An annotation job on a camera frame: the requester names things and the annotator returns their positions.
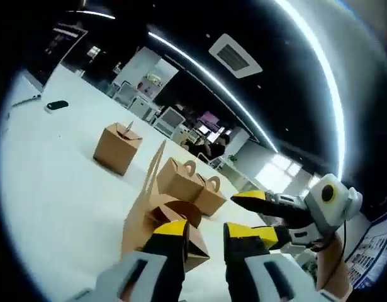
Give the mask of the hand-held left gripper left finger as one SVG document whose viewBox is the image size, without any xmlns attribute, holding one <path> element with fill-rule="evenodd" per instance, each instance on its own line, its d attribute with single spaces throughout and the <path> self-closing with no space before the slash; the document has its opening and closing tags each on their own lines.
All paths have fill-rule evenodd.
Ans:
<svg viewBox="0 0 387 302">
<path fill-rule="evenodd" d="M 141 251 L 125 254 L 103 271 L 96 287 L 72 301 L 178 301 L 188 258 L 189 222 L 174 220 L 156 228 Z"/>
</svg>

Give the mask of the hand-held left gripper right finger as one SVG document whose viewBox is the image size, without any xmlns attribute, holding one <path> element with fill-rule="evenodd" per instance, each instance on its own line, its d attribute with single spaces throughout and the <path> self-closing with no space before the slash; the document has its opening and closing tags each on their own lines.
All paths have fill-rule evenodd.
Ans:
<svg viewBox="0 0 387 302">
<path fill-rule="evenodd" d="M 300 266 L 271 249 L 292 242 L 285 226 L 249 227 L 225 223 L 224 261 L 232 301 L 336 301 L 317 290 Z"/>
</svg>

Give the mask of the person's right hand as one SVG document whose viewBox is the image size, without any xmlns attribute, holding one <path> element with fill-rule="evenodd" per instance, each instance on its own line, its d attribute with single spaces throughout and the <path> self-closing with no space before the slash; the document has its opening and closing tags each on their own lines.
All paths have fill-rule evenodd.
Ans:
<svg viewBox="0 0 387 302">
<path fill-rule="evenodd" d="M 320 247 L 317 252 L 317 265 L 320 271 L 333 269 L 337 264 L 342 262 L 343 243 L 339 235 L 336 233 L 330 242 Z"/>
</svg>

